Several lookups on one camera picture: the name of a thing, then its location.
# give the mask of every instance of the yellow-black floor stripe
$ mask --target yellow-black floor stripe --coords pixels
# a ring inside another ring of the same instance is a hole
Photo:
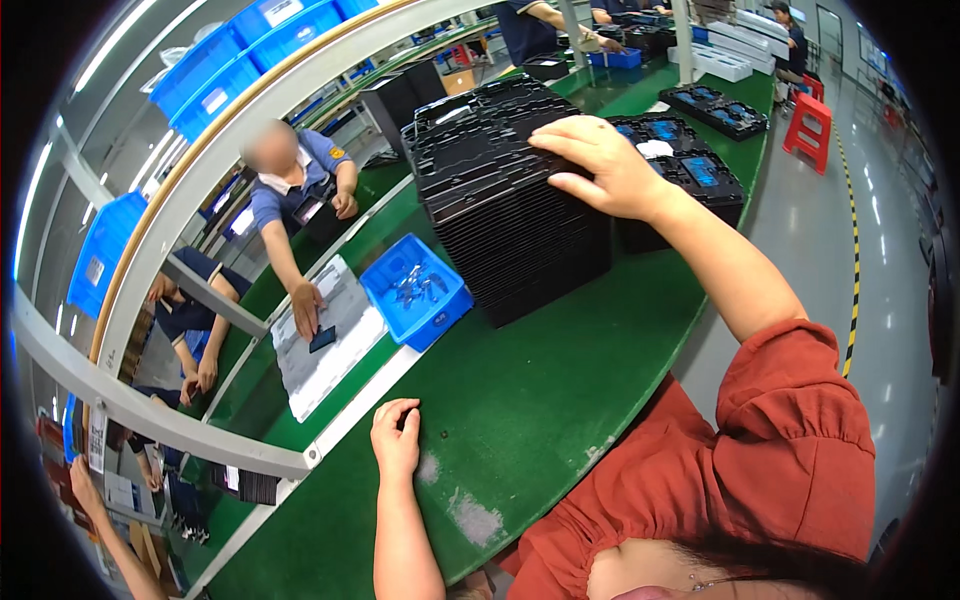
[[[847,194],[850,196],[850,213],[853,217],[853,316],[850,321],[850,339],[847,341],[847,358],[843,363],[843,376],[850,375],[850,366],[853,362],[853,343],[856,341],[856,318],[860,313],[860,231],[856,224],[856,203],[853,201],[853,184],[850,181],[850,167],[847,165],[847,155],[843,151],[843,142],[840,141],[840,131],[836,121],[833,122],[833,133],[840,147],[840,158],[843,160],[843,172],[847,177]]]

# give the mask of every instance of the white collar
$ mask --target white collar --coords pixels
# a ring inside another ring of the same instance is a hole
[[[298,146],[297,149],[297,164],[303,169],[303,178],[306,180],[306,165],[310,164],[313,161],[313,157],[306,151],[303,146]],[[287,195],[287,192],[290,191],[290,188],[293,187],[290,183],[287,183],[283,180],[283,177],[279,175],[274,175],[273,173],[261,173],[257,176],[258,179],[274,188],[274,190]]]

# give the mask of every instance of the dark hair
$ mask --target dark hair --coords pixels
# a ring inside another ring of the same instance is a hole
[[[725,581],[783,582],[823,600],[857,600],[867,594],[866,563],[817,546],[768,536],[748,540],[716,525],[697,538],[675,543],[694,563],[730,573]]]

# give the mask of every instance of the factory floor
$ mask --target factory floor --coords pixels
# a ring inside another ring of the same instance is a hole
[[[825,104],[844,145],[856,206],[860,287],[850,382],[870,416],[876,445],[873,541],[902,518],[921,479],[936,386],[926,322],[927,266],[916,194],[901,174],[901,133],[881,119],[869,93],[822,69]],[[827,172],[817,175],[781,148],[789,121],[771,119],[768,157],[743,233],[777,265],[812,321],[836,335],[844,368],[851,341],[854,242],[844,164],[831,140]],[[704,417],[715,424],[717,391],[737,343],[708,308],[673,372]],[[488,570],[506,598],[512,578]]]

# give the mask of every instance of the hand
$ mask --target hand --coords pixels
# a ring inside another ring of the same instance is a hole
[[[70,487],[73,489],[74,497],[90,518],[106,513],[104,499],[100,497],[100,492],[90,480],[90,471],[87,470],[86,457],[83,455],[73,459],[73,465],[70,467]]]
[[[317,286],[304,277],[290,293],[290,304],[294,309],[297,333],[310,342],[317,334],[317,326],[320,324],[317,318],[317,307],[326,308],[324,297],[320,295]]]
[[[534,130],[529,141],[593,173],[593,181],[573,173],[557,173],[548,181],[614,217],[649,222],[677,198],[677,192],[683,194],[660,177],[630,140],[603,119],[566,117]]]
[[[200,389],[204,394],[213,389],[213,384],[217,382],[217,359],[214,356],[207,356],[200,359],[200,367],[197,370],[197,376],[200,379]]]
[[[197,393],[198,387],[200,387],[200,376],[194,372],[187,373],[183,384],[180,385],[180,404],[190,408],[190,397]]]
[[[341,221],[349,219],[357,213],[357,201],[353,198],[353,194],[337,192],[331,202],[333,202],[333,207],[337,209],[337,218]]]
[[[380,481],[412,481],[414,469],[420,460],[417,435],[420,432],[420,410],[414,408],[420,401],[416,398],[391,400],[373,413],[373,429],[370,440],[373,454],[380,466]],[[405,411],[410,411],[403,424],[403,431],[396,423]]]
[[[615,39],[609,37],[597,36],[600,40],[600,47],[608,52],[623,52],[623,46]]]

